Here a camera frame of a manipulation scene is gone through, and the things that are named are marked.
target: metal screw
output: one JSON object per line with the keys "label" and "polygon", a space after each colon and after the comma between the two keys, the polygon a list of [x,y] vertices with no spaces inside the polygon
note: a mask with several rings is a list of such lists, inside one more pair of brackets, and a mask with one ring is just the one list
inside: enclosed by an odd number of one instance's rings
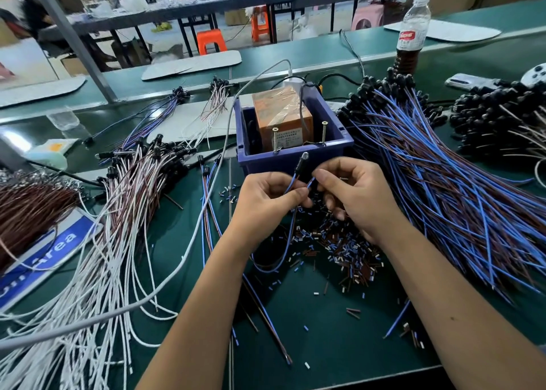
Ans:
{"label": "metal screw", "polygon": [[322,122],[322,144],[326,142],[326,127],[328,126],[328,121]]}
{"label": "metal screw", "polygon": [[277,152],[277,127],[273,127],[273,152]]}

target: white floor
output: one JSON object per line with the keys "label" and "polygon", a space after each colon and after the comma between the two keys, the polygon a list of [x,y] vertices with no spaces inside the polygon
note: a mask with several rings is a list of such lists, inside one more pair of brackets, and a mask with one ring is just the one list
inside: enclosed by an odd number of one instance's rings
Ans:
{"label": "white floor", "polygon": [[[361,0],[359,6],[366,6],[367,0]],[[15,0],[0,0],[0,7],[11,11],[16,16],[21,17],[18,4]],[[336,3],[334,17],[334,32],[339,29],[349,30],[351,28],[351,18],[353,11],[353,2]],[[309,16],[308,26],[311,26],[317,35],[324,35],[330,32],[330,5],[320,7],[318,10],[307,8],[306,15]],[[277,41],[284,42],[290,40],[290,34],[294,24],[297,24],[299,13],[296,13],[296,21],[290,18],[290,13],[276,15]],[[269,35],[262,35],[260,42],[253,42],[251,39],[250,23],[244,26],[227,26],[223,14],[216,14],[218,27],[222,31],[224,40],[228,49],[242,49],[254,46],[269,45]],[[176,44],[183,44],[183,37],[177,21],[171,21],[172,29],[163,32],[152,32],[155,27],[153,23],[140,25],[139,29],[146,41],[148,48],[152,50],[152,56],[156,52],[164,52]],[[197,32],[208,30],[209,25],[196,26]],[[137,32],[134,28],[120,29],[117,31],[122,42],[128,42],[137,38]],[[186,34],[192,52],[197,53],[197,46],[189,28],[186,28]],[[108,32],[99,33],[99,36],[109,36]],[[98,42],[100,48],[109,55],[113,55],[111,48],[112,40]],[[0,81],[0,90],[19,87],[32,83],[48,82],[56,79],[64,79],[70,75],[64,68],[60,58],[47,58],[39,45],[33,39],[20,41],[16,45],[0,48],[0,63],[10,69],[15,77],[10,80]],[[119,67],[118,62],[108,63],[112,67]]]}

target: hand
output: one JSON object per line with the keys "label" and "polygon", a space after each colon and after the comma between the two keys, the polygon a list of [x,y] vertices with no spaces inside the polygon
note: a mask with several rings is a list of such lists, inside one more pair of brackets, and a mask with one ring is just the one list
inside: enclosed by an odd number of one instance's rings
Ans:
{"label": "hand", "polygon": [[309,190],[299,180],[283,195],[290,181],[289,175],[277,172],[246,176],[228,229],[250,246],[249,254],[275,230],[290,209],[300,204],[312,206]]}
{"label": "hand", "polygon": [[318,166],[313,176],[334,217],[343,221],[349,215],[365,238],[374,244],[380,244],[390,230],[407,222],[376,163],[337,157]]}

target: clear plastic cup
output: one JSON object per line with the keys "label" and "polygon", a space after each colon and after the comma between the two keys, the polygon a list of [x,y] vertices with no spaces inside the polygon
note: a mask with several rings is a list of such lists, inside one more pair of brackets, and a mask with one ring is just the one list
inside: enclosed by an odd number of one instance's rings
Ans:
{"label": "clear plastic cup", "polygon": [[67,107],[66,111],[46,114],[51,124],[58,130],[68,131],[80,125],[80,119]]}

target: red logo on bottle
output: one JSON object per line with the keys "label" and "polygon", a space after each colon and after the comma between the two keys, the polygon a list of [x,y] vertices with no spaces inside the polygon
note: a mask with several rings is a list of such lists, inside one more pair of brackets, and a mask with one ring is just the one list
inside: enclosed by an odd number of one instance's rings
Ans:
{"label": "red logo on bottle", "polygon": [[400,40],[413,40],[415,39],[415,32],[413,30],[405,30],[404,32],[400,32]]}

